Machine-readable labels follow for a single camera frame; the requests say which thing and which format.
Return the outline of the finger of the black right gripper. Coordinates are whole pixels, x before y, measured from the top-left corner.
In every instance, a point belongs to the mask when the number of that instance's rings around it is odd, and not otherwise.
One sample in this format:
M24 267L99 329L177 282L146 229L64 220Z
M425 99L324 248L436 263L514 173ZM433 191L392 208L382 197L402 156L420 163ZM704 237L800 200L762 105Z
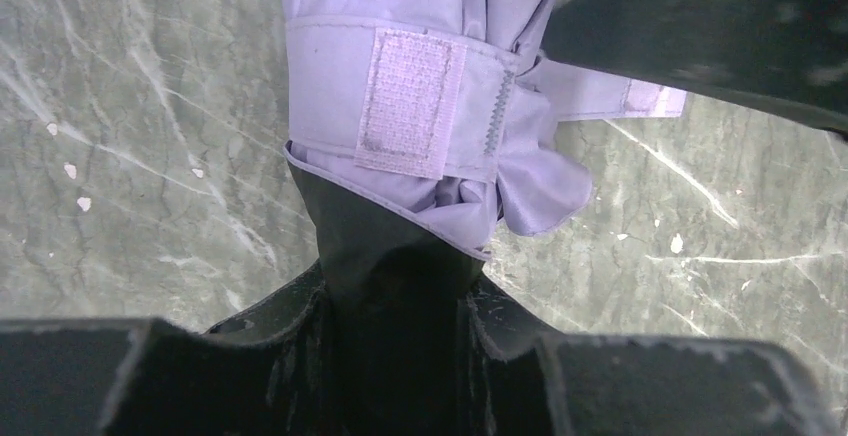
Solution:
M557 62L847 131L847 0L570 0Z

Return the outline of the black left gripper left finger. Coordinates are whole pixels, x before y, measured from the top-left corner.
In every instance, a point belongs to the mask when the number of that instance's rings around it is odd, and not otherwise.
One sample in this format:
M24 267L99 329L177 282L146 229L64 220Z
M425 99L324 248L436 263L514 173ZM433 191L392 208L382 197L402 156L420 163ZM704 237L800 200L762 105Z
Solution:
M1 324L5 435L328 435L317 267L206 333L161 318Z

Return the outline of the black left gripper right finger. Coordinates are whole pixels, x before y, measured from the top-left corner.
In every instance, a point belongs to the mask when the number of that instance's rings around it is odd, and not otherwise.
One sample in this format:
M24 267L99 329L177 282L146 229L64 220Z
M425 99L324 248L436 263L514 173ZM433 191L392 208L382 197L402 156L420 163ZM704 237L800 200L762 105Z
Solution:
M836 435L810 372L761 341L563 333L487 278L458 307L466 435Z

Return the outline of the light purple folding umbrella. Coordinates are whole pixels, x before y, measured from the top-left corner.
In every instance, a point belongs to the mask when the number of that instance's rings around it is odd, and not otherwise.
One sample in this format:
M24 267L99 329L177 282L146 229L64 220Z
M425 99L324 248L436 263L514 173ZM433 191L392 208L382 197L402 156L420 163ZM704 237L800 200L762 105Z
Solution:
M668 86L550 61L555 0L282 0L286 155L315 228L355 435L463 435L460 308L504 223L590 200L561 122L677 117Z

